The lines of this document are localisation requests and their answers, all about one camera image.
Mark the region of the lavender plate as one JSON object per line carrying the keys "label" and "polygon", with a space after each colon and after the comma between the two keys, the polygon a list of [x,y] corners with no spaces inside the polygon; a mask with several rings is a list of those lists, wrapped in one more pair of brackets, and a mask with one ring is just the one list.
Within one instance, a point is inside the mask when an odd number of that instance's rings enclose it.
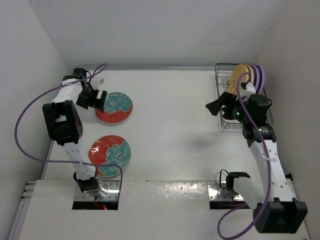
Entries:
{"label": "lavender plate", "polygon": [[250,65],[251,68],[255,71],[255,90],[256,90],[256,93],[258,94],[260,92],[260,72],[258,70],[258,68],[254,65],[254,64],[251,64]]}
{"label": "lavender plate", "polygon": [[264,71],[264,68],[260,65],[256,64],[255,67],[257,67],[259,75],[260,75],[260,82],[258,87],[258,93],[261,94],[264,90],[265,82],[266,82],[266,74]]}

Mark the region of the orange plate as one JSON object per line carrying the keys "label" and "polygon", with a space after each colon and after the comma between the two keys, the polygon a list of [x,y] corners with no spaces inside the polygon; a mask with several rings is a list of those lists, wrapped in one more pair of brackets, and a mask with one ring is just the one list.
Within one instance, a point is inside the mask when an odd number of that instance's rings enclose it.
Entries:
{"label": "orange plate", "polygon": [[228,87],[227,87],[228,93],[237,95],[238,80],[243,73],[249,73],[247,67],[244,64],[238,64],[234,68],[234,70],[229,78],[229,83],[228,83]]}

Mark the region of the cream plate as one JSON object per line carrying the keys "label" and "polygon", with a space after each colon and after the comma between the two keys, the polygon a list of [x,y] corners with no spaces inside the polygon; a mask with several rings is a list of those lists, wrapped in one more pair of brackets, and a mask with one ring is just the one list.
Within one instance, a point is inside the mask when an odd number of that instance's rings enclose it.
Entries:
{"label": "cream plate", "polygon": [[257,84],[257,77],[256,77],[256,70],[250,64],[245,64],[248,72],[250,73],[250,83],[256,86]]}

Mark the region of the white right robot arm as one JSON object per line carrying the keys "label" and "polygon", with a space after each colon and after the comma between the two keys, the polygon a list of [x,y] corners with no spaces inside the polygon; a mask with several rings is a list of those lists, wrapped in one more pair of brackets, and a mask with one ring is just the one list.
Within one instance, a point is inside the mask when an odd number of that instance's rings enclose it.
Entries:
{"label": "white right robot arm", "polygon": [[237,97],[224,92],[205,106],[213,116],[223,111],[223,118],[242,124],[243,137],[254,156],[263,186],[263,190],[259,190],[247,172],[228,173],[226,191],[241,195],[245,202],[230,211],[249,207],[253,215],[252,222],[243,231],[229,237],[232,240],[251,228],[260,234],[295,234],[308,213],[306,203],[297,199],[283,171],[275,132],[267,124],[271,105],[272,101],[261,94]]}

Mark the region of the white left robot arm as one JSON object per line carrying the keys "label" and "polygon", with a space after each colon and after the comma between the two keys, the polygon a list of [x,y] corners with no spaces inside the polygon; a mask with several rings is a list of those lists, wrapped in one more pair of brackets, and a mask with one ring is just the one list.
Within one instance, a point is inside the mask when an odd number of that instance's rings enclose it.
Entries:
{"label": "white left robot arm", "polygon": [[98,97],[103,79],[96,78],[93,83],[82,81],[87,77],[87,72],[83,68],[75,68],[71,75],[64,76],[64,87],[52,102],[42,106],[42,111],[50,139],[64,149],[72,162],[73,178],[80,191],[102,199],[105,194],[99,184],[96,167],[88,165],[90,160],[83,149],[84,130],[76,106],[104,112],[107,92],[103,90]]}

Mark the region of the red teal floral plate upper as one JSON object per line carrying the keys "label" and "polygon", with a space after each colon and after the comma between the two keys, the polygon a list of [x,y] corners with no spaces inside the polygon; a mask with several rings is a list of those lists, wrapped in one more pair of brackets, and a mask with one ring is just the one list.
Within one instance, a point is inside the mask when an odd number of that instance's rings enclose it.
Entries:
{"label": "red teal floral plate upper", "polygon": [[132,113],[133,101],[122,92],[110,92],[106,95],[103,112],[95,110],[98,120],[105,124],[115,125],[124,122]]}

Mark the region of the red teal floral plate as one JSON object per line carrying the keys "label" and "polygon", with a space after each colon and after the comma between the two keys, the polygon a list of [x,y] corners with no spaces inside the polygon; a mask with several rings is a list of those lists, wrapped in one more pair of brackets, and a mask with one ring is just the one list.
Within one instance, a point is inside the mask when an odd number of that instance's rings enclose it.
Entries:
{"label": "red teal floral plate", "polygon": [[95,165],[117,165],[124,171],[131,159],[129,143],[118,135],[106,135],[96,140],[89,152],[88,158]]}
{"label": "red teal floral plate", "polygon": [[98,120],[105,124],[115,125],[124,122],[132,113],[133,101],[122,92],[110,92],[106,95],[103,112],[95,110]]}

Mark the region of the red teal floral plate lower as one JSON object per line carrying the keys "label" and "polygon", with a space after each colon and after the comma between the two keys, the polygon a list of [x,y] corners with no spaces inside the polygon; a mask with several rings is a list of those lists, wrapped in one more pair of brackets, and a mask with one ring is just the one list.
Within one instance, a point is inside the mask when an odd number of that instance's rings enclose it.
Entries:
{"label": "red teal floral plate lower", "polygon": [[124,171],[131,159],[129,143],[118,135],[106,135],[96,140],[89,152],[88,158],[95,165],[117,165]]}

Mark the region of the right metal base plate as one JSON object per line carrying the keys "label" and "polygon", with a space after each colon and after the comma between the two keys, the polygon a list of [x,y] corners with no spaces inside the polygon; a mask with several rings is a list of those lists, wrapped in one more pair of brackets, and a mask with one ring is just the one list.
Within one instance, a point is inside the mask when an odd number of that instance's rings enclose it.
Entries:
{"label": "right metal base plate", "polygon": [[234,191],[223,189],[226,187],[226,182],[221,183],[218,180],[207,181],[208,197],[211,202],[244,202],[241,195]]}

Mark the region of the metal base plate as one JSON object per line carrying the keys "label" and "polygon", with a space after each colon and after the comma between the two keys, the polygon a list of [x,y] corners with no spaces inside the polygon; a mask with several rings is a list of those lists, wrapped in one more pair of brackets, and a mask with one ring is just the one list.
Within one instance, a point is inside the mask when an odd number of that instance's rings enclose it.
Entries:
{"label": "metal base plate", "polygon": [[119,180],[102,180],[98,190],[82,192],[79,186],[76,186],[74,193],[75,202],[93,202],[96,198],[98,202],[116,202],[120,192]]}
{"label": "metal base plate", "polygon": [[226,182],[221,183],[218,180],[207,181],[208,197],[211,202],[244,202],[241,195],[234,191],[223,189],[226,187]]}

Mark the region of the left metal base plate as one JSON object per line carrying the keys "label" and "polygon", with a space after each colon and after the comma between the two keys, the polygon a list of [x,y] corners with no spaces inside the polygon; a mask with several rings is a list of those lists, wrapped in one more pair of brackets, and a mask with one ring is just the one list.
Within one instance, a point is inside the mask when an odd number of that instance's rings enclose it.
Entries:
{"label": "left metal base plate", "polygon": [[119,180],[102,180],[98,190],[82,192],[79,186],[76,186],[74,193],[75,202],[93,202],[96,198],[98,202],[116,202],[120,192]]}

